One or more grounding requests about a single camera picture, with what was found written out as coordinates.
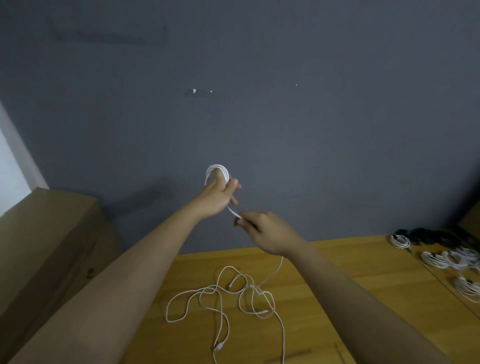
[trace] forearm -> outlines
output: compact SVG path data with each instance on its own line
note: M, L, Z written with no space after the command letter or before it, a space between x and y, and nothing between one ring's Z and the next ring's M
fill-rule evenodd
M190 206L174 213L67 302L11 363L118 362L198 220Z
M357 363L452 363L447 355L310 243L301 242L288 258Z

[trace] person's left hand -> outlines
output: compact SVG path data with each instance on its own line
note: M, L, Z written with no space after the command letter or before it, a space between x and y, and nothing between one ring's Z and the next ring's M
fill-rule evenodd
M190 205L197 210L200 218L218 214L228 203L238 205L237 199L233 196L235 190L241 188L237 179L228 174L228 184L219 169L215 169L215 179L205 186L200 194L190 202Z

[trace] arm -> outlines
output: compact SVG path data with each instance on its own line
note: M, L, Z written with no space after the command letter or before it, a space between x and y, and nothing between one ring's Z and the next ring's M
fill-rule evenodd
M271 212L247 211L240 225L267 253L289 259L359 364L453 361Z
M68 301L17 353L17 363L117 363L194 226L240 188L216 179Z

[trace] person's right arm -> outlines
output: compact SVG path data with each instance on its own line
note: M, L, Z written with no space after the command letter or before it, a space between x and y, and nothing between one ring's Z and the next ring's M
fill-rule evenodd
M260 248L286 257L298 269L358 364L453 363L279 216L259 211L240 215L236 224Z

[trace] gray wall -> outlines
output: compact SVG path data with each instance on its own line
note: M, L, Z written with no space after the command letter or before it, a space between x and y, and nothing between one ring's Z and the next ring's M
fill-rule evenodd
M436 227L469 203L478 2L95 3L2 3L0 98L49 186L97 196L127 246L214 163L243 184L237 210L311 240ZM232 221L182 251L250 246Z

